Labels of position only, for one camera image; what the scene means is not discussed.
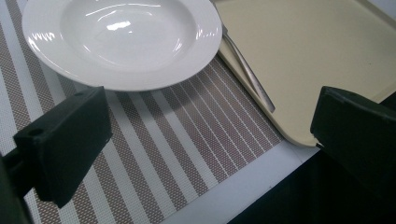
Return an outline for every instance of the table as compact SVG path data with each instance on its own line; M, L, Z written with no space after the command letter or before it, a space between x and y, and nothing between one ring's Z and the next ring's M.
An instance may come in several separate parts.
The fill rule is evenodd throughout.
M29 50L25 4L0 0L3 155L18 130L88 88ZM169 88L106 96L112 139L64 208L25 196L35 223L224 223L316 152L285 141L219 56Z

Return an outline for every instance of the metal utensil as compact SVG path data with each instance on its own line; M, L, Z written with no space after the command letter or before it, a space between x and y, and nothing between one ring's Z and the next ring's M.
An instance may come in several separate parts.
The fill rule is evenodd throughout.
M216 7L216 4L213 2L213 0L211 0L211 2L213 4L213 6L215 6L216 11L219 13L218 8ZM228 42L228 44L231 46L231 48L233 49L233 52L237 56L238 61L241 63L242 68L244 69L244 71L247 75L247 79L249 80L250 84L253 86L254 91L259 95L264 106L271 113L273 113L275 111L275 106L272 103L270 97L268 96L268 94L264 90L264 88L262 87L262 84L259 82L256 75L254 75L253 71L251 70L250 66L248 65L248 62L245 60L244 56L242 55L241 51L239 51L238 47L235 45L233 40L228 35L227 27L225 27L223 21L221 21L221 25L222 25L223 37Z

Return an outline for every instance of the fork handle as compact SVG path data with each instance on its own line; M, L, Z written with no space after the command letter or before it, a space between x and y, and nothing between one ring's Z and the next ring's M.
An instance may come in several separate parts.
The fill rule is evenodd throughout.
M262 103L271 113L274 113L274 111L275 111L274 104L272 103L267 92L262 87L262 84L257 79L256 75L254 75L253 71L251 70L250 66L248 65L248 62L245 60L244 56L242 55L241 51L239 51L238 47L235 45L233 40L228 36L228 34L223 34L223 36L227 40L227 42L230 44L230 46L232 47L239 62L241 63L243 69L245 70L245 73L247 74L250 84L253 86L253 89L255 90L255 92L259 95L260 99L262 100Z

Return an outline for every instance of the ceramic dish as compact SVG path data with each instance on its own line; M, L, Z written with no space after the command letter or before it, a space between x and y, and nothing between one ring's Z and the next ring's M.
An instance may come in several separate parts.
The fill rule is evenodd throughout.
M206 0L30 0L22 17L35 55L59 74L114 91L173 85L219 50Z

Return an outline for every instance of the black object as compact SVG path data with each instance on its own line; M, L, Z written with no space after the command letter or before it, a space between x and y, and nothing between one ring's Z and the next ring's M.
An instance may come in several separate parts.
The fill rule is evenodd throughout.
M17 148L0 158L1 223L31 222L22 198L31 188L42 201L67 204L110 137L103 87L67 98L15 134Z
M395 109L396 93L378 105L323 87L321 151L230 223L395 223Z

